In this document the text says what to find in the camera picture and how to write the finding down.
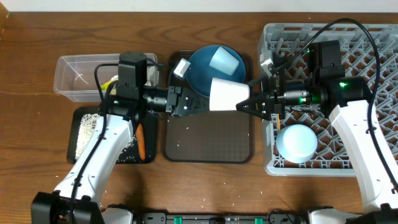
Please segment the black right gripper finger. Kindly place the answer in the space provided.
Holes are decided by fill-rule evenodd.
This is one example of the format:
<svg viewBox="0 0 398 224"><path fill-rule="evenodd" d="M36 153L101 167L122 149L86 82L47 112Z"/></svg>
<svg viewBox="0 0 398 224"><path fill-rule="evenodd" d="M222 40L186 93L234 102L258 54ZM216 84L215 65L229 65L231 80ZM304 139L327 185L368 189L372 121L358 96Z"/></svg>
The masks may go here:
<svg viewBox="0 0 398 224"><path fill-rule="evenodd" d="M251 114L264 120L271 119L271 110L268 106L269 95L254 95L236 105L238 111Z"/></svg>
<svg viewBox="0 0 398 224"><path fill-rule="evenodd" d="M248 81L247 85L254 86L254 85L260 84L263 79L264 79L264 75L260 75L257 78L254 78L254 79Z"/></svg>

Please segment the pink cup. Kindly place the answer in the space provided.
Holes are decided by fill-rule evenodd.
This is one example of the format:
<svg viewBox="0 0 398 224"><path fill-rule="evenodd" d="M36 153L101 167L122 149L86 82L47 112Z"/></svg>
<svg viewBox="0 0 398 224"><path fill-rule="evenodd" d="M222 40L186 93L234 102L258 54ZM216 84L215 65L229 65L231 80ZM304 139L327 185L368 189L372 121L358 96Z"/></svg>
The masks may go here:
<svg viewBox="0 0 398 224"><path fill-rule="evenodd" d="M213 78L210 89L210 111L236 111L236 105L247 100L250 88L247 84Z"/></svg>

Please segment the dark blue plate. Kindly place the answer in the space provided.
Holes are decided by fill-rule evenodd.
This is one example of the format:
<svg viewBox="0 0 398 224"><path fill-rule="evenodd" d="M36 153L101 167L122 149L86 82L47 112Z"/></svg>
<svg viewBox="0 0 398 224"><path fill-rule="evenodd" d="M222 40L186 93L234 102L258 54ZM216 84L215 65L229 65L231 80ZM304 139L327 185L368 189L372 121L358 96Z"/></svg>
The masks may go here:
<svg viewBox="0 0 398 224"><path fill-rule="evenodd" d="M209 66L210 60L219 47L224 47L239 60L239 66L232 75L227 75ZM209 97L213 78L220 78L242 83L246 78L246 67L241 56L233 49L222 45L208 45L197 50L190 58L190 71L187 80L190 86L199 94Z"/></svg>

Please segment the light blue cup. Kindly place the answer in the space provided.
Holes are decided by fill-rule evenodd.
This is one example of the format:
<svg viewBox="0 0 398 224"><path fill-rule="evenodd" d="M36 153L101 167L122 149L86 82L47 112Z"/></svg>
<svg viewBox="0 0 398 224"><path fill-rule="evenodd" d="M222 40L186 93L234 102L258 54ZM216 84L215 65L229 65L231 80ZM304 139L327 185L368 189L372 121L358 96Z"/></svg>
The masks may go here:
<svg viewBox="0 0 398 224"><path fill-rule="evenodd" d="M209 66L227 75L232 75L239 66L239 60L224 47L219 47L211 58Z"/></svg>

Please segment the light blue bowl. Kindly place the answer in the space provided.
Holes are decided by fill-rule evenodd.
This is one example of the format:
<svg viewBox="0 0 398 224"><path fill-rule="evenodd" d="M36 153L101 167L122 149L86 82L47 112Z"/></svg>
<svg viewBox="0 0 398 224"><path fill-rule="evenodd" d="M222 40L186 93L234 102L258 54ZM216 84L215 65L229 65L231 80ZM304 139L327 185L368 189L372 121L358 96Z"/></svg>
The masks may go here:
<svg viewBox="0 0 398 224"><path fill-rule="evenodd" d="M284 159L299 164L313 157L318 147L318 139L309 127L293 124L280 130L276 147Z"/></svg>

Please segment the yellow foil snack wrapper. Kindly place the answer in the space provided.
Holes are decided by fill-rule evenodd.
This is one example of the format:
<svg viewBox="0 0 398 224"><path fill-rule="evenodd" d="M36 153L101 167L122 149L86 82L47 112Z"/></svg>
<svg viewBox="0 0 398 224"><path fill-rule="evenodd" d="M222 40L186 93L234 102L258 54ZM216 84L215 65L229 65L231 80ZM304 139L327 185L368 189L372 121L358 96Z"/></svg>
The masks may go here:
<svg viewBox="0 0 398 224"><path fill-rule="evenodd" d="M108 87L110 86L110 84L114 83L111 91L110 91L110 95L115 95L116 94L116 88L118 87L118 75L113 76L110 80L108 80L107 82L105 82L104 84L102 84L101 90L103 93L106 93L106 90L108 89Z"/></svg>

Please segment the wooden chopstick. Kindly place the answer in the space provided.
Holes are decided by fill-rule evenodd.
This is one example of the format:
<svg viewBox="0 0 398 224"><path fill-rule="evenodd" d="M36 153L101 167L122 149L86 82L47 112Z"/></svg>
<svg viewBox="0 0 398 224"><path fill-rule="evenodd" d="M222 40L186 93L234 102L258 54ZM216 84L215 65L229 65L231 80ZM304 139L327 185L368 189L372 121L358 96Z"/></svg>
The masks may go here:
<svg viewBox="0 0 398 224"><path fill-rule="evenodd" d="M280 127L280 116L279 116L279 114L277 114L277 129L278 129L278 132L280 132L281 127Z"/></svg>

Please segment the white napkin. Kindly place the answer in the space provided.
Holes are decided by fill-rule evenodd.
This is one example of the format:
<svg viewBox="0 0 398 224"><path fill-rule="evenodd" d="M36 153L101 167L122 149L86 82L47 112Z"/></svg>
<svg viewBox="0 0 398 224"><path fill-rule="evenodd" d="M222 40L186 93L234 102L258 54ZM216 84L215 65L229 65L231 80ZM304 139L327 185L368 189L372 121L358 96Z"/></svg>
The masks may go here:
<svg viewBox="0 0 398 224"><path fill-rule="evenodd" d="M151 66L147 68L147 86L155 85L155 67Z"/></svg>

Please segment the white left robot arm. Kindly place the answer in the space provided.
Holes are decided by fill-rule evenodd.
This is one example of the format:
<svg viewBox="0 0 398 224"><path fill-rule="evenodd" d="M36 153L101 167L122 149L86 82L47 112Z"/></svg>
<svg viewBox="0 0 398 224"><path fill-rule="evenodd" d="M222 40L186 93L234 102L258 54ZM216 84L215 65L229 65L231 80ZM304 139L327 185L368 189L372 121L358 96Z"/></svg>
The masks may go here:
<svg viewBox="0 0 398 224"><path fill-rule="evenodd" d="M67 176L52 193L38 192L30 206L32 223L133 223L123 208L100 210L100 200L117 159L147 113L175 117L209 109L208 98L186 87L147 86L147 63L141 52L124 52L118 79L100 90L99 118L91 138Z"/></svg>

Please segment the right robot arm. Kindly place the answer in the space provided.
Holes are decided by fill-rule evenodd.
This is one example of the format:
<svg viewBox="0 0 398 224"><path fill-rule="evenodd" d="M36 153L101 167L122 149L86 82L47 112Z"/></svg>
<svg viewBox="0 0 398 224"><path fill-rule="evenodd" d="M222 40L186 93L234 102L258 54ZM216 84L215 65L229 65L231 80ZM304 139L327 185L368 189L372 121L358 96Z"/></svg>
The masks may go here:
<svg viewBox="0 0 398 224"><path fill-rule="evenodd" d="M307 223L397 223L397 162L382 133L374 107L376 90L361 76L346 77L337 40L304 47L310 79L285 81L280 77L249 82L261 93L239 102L237 110L269 120L285 115L286 106L318 104L340 136L354 169L364 215L317 208L307 212Z"/></svg>

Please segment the brown serving tray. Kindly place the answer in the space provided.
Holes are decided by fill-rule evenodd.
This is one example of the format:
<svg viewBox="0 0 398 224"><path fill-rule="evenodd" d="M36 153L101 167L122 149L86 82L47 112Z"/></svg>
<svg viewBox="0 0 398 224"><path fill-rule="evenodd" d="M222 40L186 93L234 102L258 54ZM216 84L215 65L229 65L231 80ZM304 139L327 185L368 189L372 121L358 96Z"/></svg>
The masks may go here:
<svg viewBox="0 0 398 224"><path fill-rule="evenodd" d="M175 52L169 63L175 65L181 58L189 60L194 53ZM252 76L252 60L250 57L242 60L246 67L246 80ZM172 84L186 87L198 96L209 99L196 92L187 79L174 78ZM244 164L253 155L251 133L252 118L240 111L207 111L183 117L169 116L163 152L168 160L174 162Z"/></svg>

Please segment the orange carrot piece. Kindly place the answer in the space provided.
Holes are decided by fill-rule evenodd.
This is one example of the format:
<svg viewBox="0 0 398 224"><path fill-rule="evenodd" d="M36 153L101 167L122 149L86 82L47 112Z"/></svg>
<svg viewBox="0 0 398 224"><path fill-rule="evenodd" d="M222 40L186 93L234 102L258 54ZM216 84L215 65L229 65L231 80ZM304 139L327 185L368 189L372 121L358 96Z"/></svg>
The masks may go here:
<svg viewBox="0 0 398 224"><path fill-rule="evenodd" d="M139 151L139 157L141 161L145 161L146 159L146 147L145 147L145 139L144 139L144 129L143 125L139 124L136 129L136 141L137 141L137 148Z"/></svg>

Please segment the spilled rice grains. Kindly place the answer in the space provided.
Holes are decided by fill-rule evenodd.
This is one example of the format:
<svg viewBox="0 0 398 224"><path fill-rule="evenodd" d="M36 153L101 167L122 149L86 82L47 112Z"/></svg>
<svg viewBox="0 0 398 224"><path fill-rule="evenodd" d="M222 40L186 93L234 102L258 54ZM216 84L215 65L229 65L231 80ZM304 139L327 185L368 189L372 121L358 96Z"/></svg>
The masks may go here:
<svg viewBox="0 0 398 224"><path fill-rule="evenodd" d="M84 114L81 118L80 125L78 128L76 149L74 158L77 160L88 144L91 135L93 134L96 126L96 121L99 118L99 114ZM133 154L137 149L137 140L133 136L132 139L127 143L125 148L120 153L117 163L128 163L128 159L132 159L133 162L136 161L136 157Z"/></svg>

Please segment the clear plastic bin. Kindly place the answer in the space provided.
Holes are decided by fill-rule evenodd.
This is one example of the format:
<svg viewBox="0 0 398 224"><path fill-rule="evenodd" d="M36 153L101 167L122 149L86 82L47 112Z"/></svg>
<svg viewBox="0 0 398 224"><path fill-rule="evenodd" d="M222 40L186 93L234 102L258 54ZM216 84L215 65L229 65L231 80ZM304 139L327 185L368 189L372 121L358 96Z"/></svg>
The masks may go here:
<svg viewBox="0 0 398 224"><path fill-rule="evenodd" d="M118 63L119 54L65 55L57 61L53 90L73 102L100 102L94 70L102 63ZM118 67L101 67L98 70L100 85L118 74ZM155 67L155 85L159 71Z"/></svg>

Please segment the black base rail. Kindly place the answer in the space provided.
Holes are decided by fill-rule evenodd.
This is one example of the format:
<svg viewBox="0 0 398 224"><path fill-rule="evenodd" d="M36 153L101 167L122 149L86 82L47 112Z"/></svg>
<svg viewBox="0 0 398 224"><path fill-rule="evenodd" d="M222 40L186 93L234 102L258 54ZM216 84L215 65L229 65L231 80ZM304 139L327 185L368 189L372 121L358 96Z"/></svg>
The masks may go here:
<svg viewBox="0 0 398 224"><path fill-rule="evenodd" d="M136 213L122 204L108 206L102 213L105 223L126 224L306 224L304 215L273 210L267 214L216 214L216 213L167 213L154 211Z"/></svg>

